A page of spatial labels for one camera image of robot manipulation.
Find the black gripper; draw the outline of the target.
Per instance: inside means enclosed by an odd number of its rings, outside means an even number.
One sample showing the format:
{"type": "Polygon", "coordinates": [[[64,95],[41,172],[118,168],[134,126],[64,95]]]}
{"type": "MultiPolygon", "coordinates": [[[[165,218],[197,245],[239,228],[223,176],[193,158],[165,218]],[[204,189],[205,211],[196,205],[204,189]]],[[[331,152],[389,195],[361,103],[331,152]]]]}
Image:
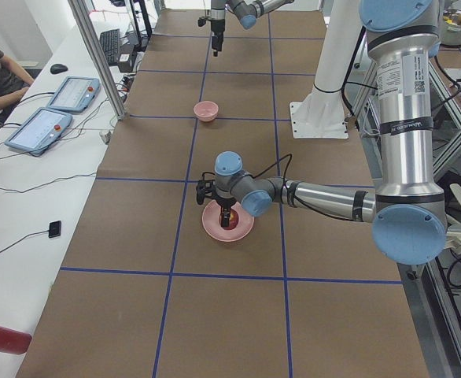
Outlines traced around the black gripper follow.
{"type": "Polygon", "coordinates": [[[230,224],[233,220],[232,206],[236,203],[236,199],[234,197],[224,198],[220,195],[216,195],[215,200],[217,204],[222,207],[219,215],[219,224],[221,227],[226,227],[227,223],[230,224]]]}
{"type": "Polygon", "coordinates": [[[224,19],[211,19],[211,31],[212,31],[212,49],[213,57],[222,53],[224,32],[225,32],[225,20],[224,19]]]}

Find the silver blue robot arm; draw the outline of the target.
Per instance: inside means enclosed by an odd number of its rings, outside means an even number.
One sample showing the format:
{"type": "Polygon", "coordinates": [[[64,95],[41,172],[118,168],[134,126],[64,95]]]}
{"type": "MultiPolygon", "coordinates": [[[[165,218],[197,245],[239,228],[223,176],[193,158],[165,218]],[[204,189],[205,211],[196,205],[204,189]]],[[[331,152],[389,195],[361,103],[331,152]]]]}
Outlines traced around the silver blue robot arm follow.
{"type": "Polygon", "coordinates": [[[441,1],[336,1],[312,92],[291,105],[300,136],[342,135],[341,94],[360,45],[377,67],[382,181],[373,193],[331,189],[246,172],[235,152],[219,154],[212,197],[228,221],[239,203],[254,217],[273,202],[344,221],[369,222],[377,248],[404,265],[432,261],[445,247],[444,192],[433,178],[430,59],[440,45],[441,1]]]}
{"type": "Polygon", "coordinates": [[[291,3],[294,3],[294,0],[256,0],[251,3],[242,0],[211,0],[209,9],[205,10],[205,14],[198,19],[197,24],[203,27],[207,22],[210,23],[212,53],[217,57],[223,49],[227,12],[234,14],[239,24],[248,30],[260,17],[291,3]]]}

